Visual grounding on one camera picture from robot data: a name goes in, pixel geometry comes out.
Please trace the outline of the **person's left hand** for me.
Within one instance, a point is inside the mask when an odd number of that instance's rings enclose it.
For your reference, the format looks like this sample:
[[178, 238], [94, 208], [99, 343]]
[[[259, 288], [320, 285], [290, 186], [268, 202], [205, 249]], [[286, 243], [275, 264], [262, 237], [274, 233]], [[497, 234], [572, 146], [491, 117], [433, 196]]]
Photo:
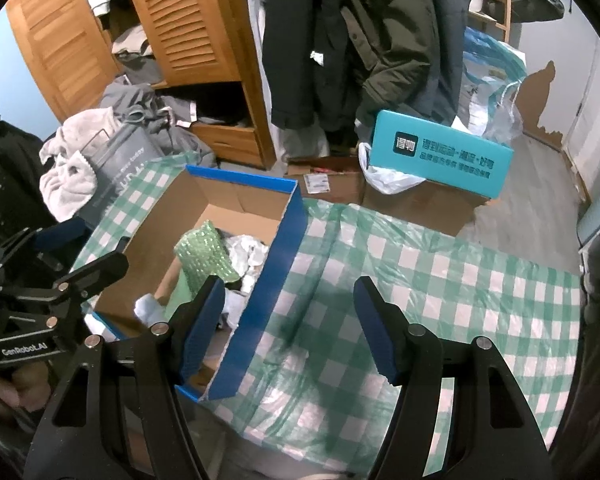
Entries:
[[44, 363], [23, 365], [12, 374], [12, 379], [0, 377], [0, 415], [11, 415], [12, 410], [18, 408], [38, 411], [44, 408], [51, 392], [48, 368]]

